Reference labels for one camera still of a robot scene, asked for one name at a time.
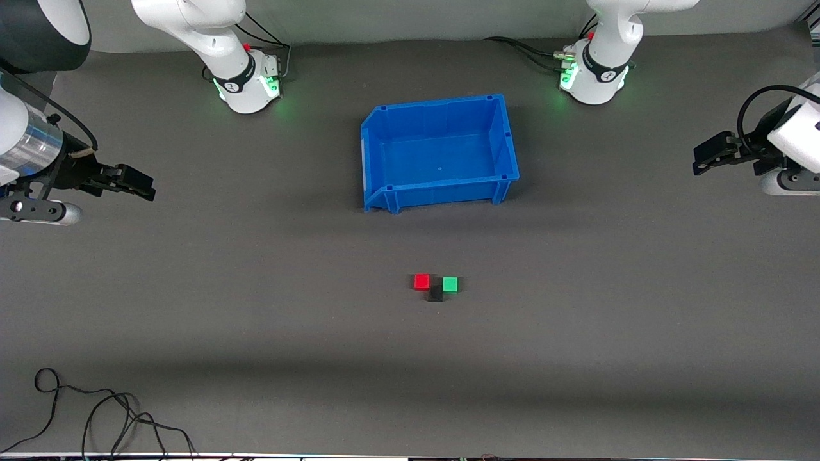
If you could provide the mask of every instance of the green led light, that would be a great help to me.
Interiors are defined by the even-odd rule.
[[[572,88],[572,84],[575,83],[575,77],[578,75],[578,64],[573,63],[569,69],[564,71],[565,75],[561,79],[561,88],[563,89],[570,89]]]
[[[219,92],[219,99],[225,101],[225,95],[222,94],[222,88],[220,88],[219,84],[216,82],[216,79],[213,80],[214,86],[216,86],[216,91]]]
[[[629,66],[626,66],[626,69],[623,70],[623,77],[621,78],[621,83],[617,84],[617,88],[623,88],[624,82],[626,82],[626,74],[629,73]]]
[[[262,84],[265,88],[265,92],[270,98],[279,97],[279,79],[277,79],[276,77],[262,77],[260,75],[259,80],[262,81]]]

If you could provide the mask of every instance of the gray table surface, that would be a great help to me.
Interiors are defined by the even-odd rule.
[[[299,47],[251,116],[191,52],[59,75],[157,201],[63,193],[84,222],[0,224],[0,445],[44,423],[52,366],[201,451],[817,459],[820,200],[690,168],[748,94],[813,73],[808,31],[651,37],[635,59],[602,107],[488,42]],[[506,203],[362,211],[374,106],[490,93],[522,172]],[[414,272],[464,291],[429,304]],[[78,450],[95,401],[64,395],[19,450]],[[120,423],[104,409],[90,446]],[[128,450],[156,449],[142,430]]]

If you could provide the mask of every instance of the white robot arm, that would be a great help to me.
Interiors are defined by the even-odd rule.
[[[58,116],[42,111],[0,88],[0,221],[69,225],[80,220],[75,205],[49,200],[52,189],[104,190],[153,200],[153,179],[127,165],[97,162],[97,141],[69,112],[18,75],[71,71],[89,54],[91,33],[80,0],[0,2],[0,70],[80,125],[91,146],[57,127]],[[33,196],[31,185],[40,183]]]
[[[146,25],[202,58],[221,98],[235,112],[259,112],[280,96],[276,57],[246,50],[230,29],[245,17],[245,0],[131,0],[131,5]]]
[[[699,0],[586,0],[598,15],[592,40],[583,38],[564,47],[575,56],[563,76],[560,88],[584,104],[603,104],[623,87],[632,53],[644,38],[638,15],[650,12],[681,11]]]
[[[786,91],[794,97],[766,113],[744,133],[746,109],[760,95]],[[800,87],[772,85],[755,91],[740,108],[738,134],[722,131],[695,148],[696,176],[714,167],[754,162],[770,195],[820,195],[820,73]]]

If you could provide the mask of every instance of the wire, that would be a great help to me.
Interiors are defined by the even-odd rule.
[[[290,45],[288,45],[287,43],[285,43],[285,42],[283,42],[283,41],[279,40],[279,39],[278,39],[278,38],[277,38],[274,34],[271,34],[271,32],[270,32],[268,29],[265,29],[265,26],[264,26],[264,25],[259,24],[259,21],[257,21],[257,20],[255,20],[255,19],[253,19],[253,16],[251,16],[251,15],[250,15],[250,13],[245,13],[245,15],[246,15],[246,16],[248,17],[248,19],[250,19],[250,20],[251,20],[251,21],[252,21],[255,25],[257,25],[257,27],[258,27],[259,29],[262,29],[262,32],[264,32],[264,33],[268,34],[268,36],[270,36],[272,39],[274,39],[274,40],[275,40],[278,44],[282,45],[283,47],[289,47],[289,46],[290,46]]]
[[[501,42],[512,45],[516,48],[522,48],[531,52],[533,54],[537,54],[539,56],[546,56],[552,57],[553,54],[551,52],[541,51],[538,48],[531,47],[530,45],[522,42],[521,40],[510,39],[509,37],[487,37],[485,40],[489,40],[490,42]]]
[[[258,35],[251,34],[251,33],[250,33],[250,32],[248,32],[247,30],[243,29],[243,27],[242,27],[241,25],[239,25],[239,24],[237,24],[237,25],[236,25],[236,28],[237,28],[237,29],[239,29],[239,30],[241,30],[241,31],[243,31],[246,35],[248,35],[248,36],[250,36],[250,37],[253,37],[253,38],[255,38],[256,40],[259,40],[260,42],[269,43],[269,44],[271,44],[271,45],[277,45],[277,46],[280,46],[280,47],[282,47],[282,48],[286,48],[286,47],[288,46],[288,45],[285,45],[284,43],[279,42],[279,41],[272,42],[272,41],[270,41],[270,40],[268,40],[268,39],[263,39],[262,37],[259,37]]]
[[[786,91],[788,93],[797,94],[798,96],[802,96],[812,103],[820,104],[820,96],[816,94],[812,94],[809,91],[797,88],[796,86],[791,86],[788,84],[773,84],[769,86],[764,86],[763,88],[755,91],[754,93],[749,96],[746,101],[740,106],[740,111],[737,114],[737,134],[740,138],[741,143],[743,143],[743,147],[747,148],[749,152],[759,152],[759,149],[752,149],[749,145],[749,141],[746,140],[746,134],[743,131],[743,122],[746,117],[746,111],[749,110],[749,105],[761,94],[767,93],[769,91]]]
[[[91,148],[94,150],[94,152],[97,152],[99,150],[97,138],[94,136],[91,130],[89,130],[88,126],[85,126],[85,124],[82,121],[80,121],[80,119],[75,117],[74,114],[68,112],[68,110],[60,104],[55,103],[50,97],[46,96],[45,94],[41,93],[38,89],[36,89],[34,86],[30,85],[29,82],[11,73],[11,71],[9,71],[5,66],[0,65],[0,70],[2,70],[6,75],[10,76],[12,79],[16,80],[17,83],[20,84],[23,88],[28,89],[34,96],[37,96],[38,98],[42,99],[46,103],[50,104],[52,107],[56,108],[58,111],[62,112],[63,115],[67,116],[69,120],[73,121],[85,133],[85,135],[89,137],[89,140],[91,141]]]
[[[490,42],[500,42],[500,43],[506,43],[508,45],[511,45],[517,51],[521,52],[524,55],[524,57],[526,57],[528,60],[533,62],[536,66],[538,66],[542,69],[546,69],[547,71],[553,71],[553,72],[562,72],[563,71],[563,69],[561,69],[559,67],[547,66],[543,62],[540,62],[537,59],[535,59],[535,57],[552,57],[553,54],[551,52],[541,51],[538,48],[533,48],[533,47],[531,47],[530,45],[528,45],[526,43],[523,43],[519,40],[510,39],[508,37],[487,37],[485,40],[489,40]]]
[[[209,82],[213,79],[213,74],[211,74],[211,77],[208,78],[207,75],[205,75],[206,71],[210,71],[210,69],[207,68],[207,64],[205,66],[203,66],[202,77],[203,77],[203,80]]]
[[[288,57],[285,59],[285,72],[283,72],[281,76],[283,79],[288,76],[288,72],[290,72],[290,54],[293,50],[293,47],[288,46]]]
[[[51,373],[51,375],[54,377],[55,385],[52,389],[44,389],[40,385],[41,376],[45,372]],[[29,440],[34,440],[37,437],[40,437],[42,434],[44,434],[45,431],[48,430],[48,428],[51,426],[52,422],[54,421],[54,414],[57,412],[57,401],[60,398],[60,391],[63,390],[63,389],[70,389],[70,390],[73,390],[74,392],[78,392],[80,394],[85,394],[85,395],[97,394],[97,393],[100,393],[100,392],[108,393],[108,395],[106,397],[104,397],[102,400],[97,402],[96,405],[94,405],[93,409],[91,410],[91,413],[89,414],[89,417],[85,420],[85,427],[83,429],[82,445],[80,447],[81,448],[81,454],[82,454],[83,458],[85,458],[86,440],[88,439],[88,434],[89,434],[89,430],[91,428],[91,422],[93,420],[94,414],[97,412],[97,410],[103,404],[105,404],[107,401],[112,400],[112,399],[114,401],[116,401],[125,410],[125,421],[123,422],[122,430],[120,431],[120,435],[117,437],[116,442],[114,443],[114,445],[111,448],[111,458],[112,459],[114,458],[114,453],[116,453],[117,449],[120,447],[120,443],[122,443],[122,441],[125,439],[125,436],[131,430],[131,428],[134,426],[134,424],[144,424],[146,426],[150,426],[153,429],[154,436],[157,438],[157,444],[159,445],[160,450],[162,450],[163,454],[167,454],[168,451],[166,450],[165,445],[162,443],[162,438],[159,435],[159,429],[163,429],[163,430],[166,430],[166,431],[177,431],[177,432],[181,433],[185,438],[186,444],[188,445],[188,450],[191,453],[191,457],[193,458],[193,456],[194,456],[194,452],[196,451],[196,449],[194,448],[194,443],[191,441],[191,438],[188,436],[188,433],[183,431],[182,429],[177,428],[177,427],[166,426],[164,424],[160,424],[159,422],[156,422],[154,420],[153,416],[151,416],[151,413],[143,412],[143,413],[137,414],[134,411],[134,409],[132,408],[131,402],[129,400],[129,399],[133,399],[134,401],[136,401],[137,398],[136,398],[136,396],[134,396],[131,393],[128,393],[128,392],[115,392],[114,390],[108,389],[106,387],[102,388],[102,389],[97,389],[97,390],[85,390],[85,389],[80,389],[79,387],[74,387],[74,386],[71,386],[71,385],[62,384],[60,382],[59,375],[57,375],[57,372],[53,368],[40,368],[37,371],[37,373],[34,374],[34,388],[38,392],[42,392],[43,394],[51,394],[51,393],[54,394],[54,399],[52,400],[51,413],[48,416],[48,421],[46,422],[45,426],[43,426],[43,428],[40,429],[40,432],[38,432],[37,434],[35,434],[31,437],[27,437],[23,440],[19,440],[15,443],[11,444],[8,448],[4,449],[3,451],[0,451],[0,454],[6,453],[9,450],[13,450],[18,445],[20,445],[22,443],[25,443]]]
[[[587,32],[589,32],[590,30],[592,30],[593,27],[598,25],[597,22],[592,24],[592,21],[594,21],[596,17],[598,17],[598,13],[595,13],[594,15],[592,15],[590,20],[586,22],[586,24],[584,25],[584,28],[581,29],[581,33],[578,34],[579,39],[583,39],[584,35],[586,35]]]
[[[809,18],[814,14],[814,12],[816,12],[818,10],[818,8],[820,8],[820,3],[815,5],[814,8],[812,8],[812,11],[809,11],[808,13],[805,14],[805,16],[803,16],[803,21],[808,21]]]

